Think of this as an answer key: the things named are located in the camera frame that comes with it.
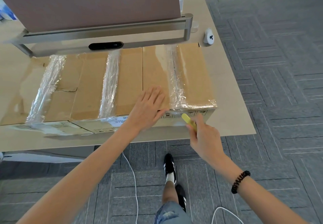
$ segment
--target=left hand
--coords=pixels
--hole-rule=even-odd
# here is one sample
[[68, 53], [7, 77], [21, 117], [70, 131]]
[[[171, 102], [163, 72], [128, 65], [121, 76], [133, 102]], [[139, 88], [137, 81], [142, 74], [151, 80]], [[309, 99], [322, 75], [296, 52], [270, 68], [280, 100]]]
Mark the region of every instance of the left hand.
[[124, 122], [124, 126], [136, 128], [138, 132], [153, 126], [164, 112], [168, 111], [168, 109], [162, 109], [157, 112], [164, 97], [165, 94], [160, 86], [151, 86], [148, 90], [144, 90]]

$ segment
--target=denim shorts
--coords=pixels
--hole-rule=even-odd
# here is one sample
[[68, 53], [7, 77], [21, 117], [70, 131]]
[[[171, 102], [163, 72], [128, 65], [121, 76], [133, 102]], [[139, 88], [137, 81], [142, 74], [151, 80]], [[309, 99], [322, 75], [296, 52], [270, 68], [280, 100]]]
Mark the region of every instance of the denim shorts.
[[178, 203], [170, 201], [157, 211], [154, 224], [192, 224], [192, 220]]

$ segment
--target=mauve fabric panel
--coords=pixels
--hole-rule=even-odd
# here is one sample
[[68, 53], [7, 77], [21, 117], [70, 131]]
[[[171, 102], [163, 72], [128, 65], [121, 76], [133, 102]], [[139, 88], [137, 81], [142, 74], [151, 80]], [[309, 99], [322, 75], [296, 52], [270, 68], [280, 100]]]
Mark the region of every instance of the mauve fabric panel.
[[29, 32], [178, 18], [179, 0], [4, 0]]

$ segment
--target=black bracelet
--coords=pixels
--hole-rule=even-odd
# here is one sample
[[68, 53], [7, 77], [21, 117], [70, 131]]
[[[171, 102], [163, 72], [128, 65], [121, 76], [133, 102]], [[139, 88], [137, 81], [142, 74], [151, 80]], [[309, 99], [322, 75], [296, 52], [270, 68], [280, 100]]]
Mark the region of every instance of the black bracelet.
[[244, 171], [242, 174], [240, 174], [239, 176], [238, 176], [238, 178], [236, 179], [236, 181], [235, 181], [235, 183], [233, 183], [233, 185], [232, 185], [232, 188], [231, 188], [231, 192], [233, 193], [233, 194], [236, 194], [237, 193], [237, 189], [238, 189], [238, 187], [239, 187], [239, 183], [245, 178], [245, 177], [247, 177], [247, 176], [250, 176], [251, 175], [251, 173], [249, 172], [249, 171]]

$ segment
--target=metal bracket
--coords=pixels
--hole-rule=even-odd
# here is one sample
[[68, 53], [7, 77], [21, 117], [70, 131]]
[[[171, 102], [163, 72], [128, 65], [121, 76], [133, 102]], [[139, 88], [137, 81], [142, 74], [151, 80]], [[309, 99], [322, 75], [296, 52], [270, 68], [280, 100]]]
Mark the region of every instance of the metal bracket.
[[120, 36], [128, 34], [153, 33], [160, 31], [184, 30], [183, 38], [124, 43], [123, 48], [144, 47], [157, 44], [171, 44], [187, 41], [190, 39], [192, 21], [193, 15], [185, 14], [180, 18], [170, 20], [80, 28], [72, 30], [48, 31], [41, 33], [30, 33], [25, 29], [18, 37], [13, 39], [11, 43], [28, 56], [38, 57], [41, 55], [37, 55], [36, 53], [31, 51], [25, 44]]

